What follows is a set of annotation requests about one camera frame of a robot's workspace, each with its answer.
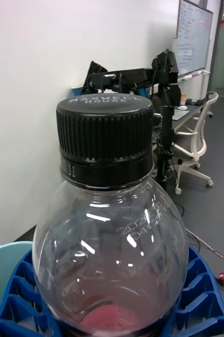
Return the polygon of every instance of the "white office chair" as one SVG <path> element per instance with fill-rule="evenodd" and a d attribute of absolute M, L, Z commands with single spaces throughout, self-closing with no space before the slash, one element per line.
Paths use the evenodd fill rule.
<path fill-rule="evenodd" d="M 200 167 L 199 159 L 207 150 L 204 139 L 205 119 L 210 106 L 217 101 L 218 97 L 219 95 L 216 92 L 208 92 L 199 117 L 193 117 L 197 121 L 194 130 L 184 126 L 187 132 L 177 131 L 175 133 L 175 142 L 173 143 L 174 157 L 172 159 L 175 164 L 171 166 L 171 169 L 177 172 L 175 193 L 178 195 L 181 194 L 181 189 L 179 188 L 181 172 L 203 178 L 207 180 L 208 186 L 213 186 L 213 181 L 209 176 L 195 169 Z"/>

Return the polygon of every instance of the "black bottle cap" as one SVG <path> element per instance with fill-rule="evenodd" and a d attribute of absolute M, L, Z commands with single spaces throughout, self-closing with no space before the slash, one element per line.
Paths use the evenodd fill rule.
<path fill-rule="evenodd" d="M 61 173 L 87 189 L 116 189 L 152 169 L 152 105 L 129 94 L 90 94 L 57 105 Z"/>

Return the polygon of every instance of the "red liquid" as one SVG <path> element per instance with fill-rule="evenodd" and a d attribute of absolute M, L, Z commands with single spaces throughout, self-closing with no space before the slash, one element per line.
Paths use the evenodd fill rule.
<path fill-rule="evenodd" d="M 139 323 L 141 318 L 134 311 L 115 304 L 94 309 L 81 322 L 84 326 L 103 331 L 118 331 Z"/>

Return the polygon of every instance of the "white wall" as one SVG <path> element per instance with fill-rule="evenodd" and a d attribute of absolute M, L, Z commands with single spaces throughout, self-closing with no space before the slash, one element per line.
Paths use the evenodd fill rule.
<path fill-rule="evenodd" d="M 177 14 L 178 0 L 0 0 L 0 243 L 34 226 L 61 182 L 56 104 L 91 60 L 149 67 Z"/>
<path fill-rule="evenodd" d="M 218 22 L 219 8 L 221 0 L 208 0 L 207 9 L 213 12 L 212 27 L 210 31 L 210 43 L 208 48 L 208 55 L 206 60 L 206 70 L 210 71 L 211 60 L 213 54 L 213 45 L 215 42 L 216 27 Z M 179 87 L 182 92 L 186 93 L 188 98 L 198 100 L 203 98 L 207 92 L 209 76 L 199 75 L 184 82 L 180 82 Z"/>

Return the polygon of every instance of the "computer mouse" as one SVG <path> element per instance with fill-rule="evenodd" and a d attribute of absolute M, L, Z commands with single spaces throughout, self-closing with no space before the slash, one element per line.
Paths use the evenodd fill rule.
<path fill-rule="evenodd" d="M 186 110 L 186 109 L 187 109 L 187 106 L 182 105 L 182 106 L 179 106 L 178 109 L 179 109 L 179 110 Z"/>

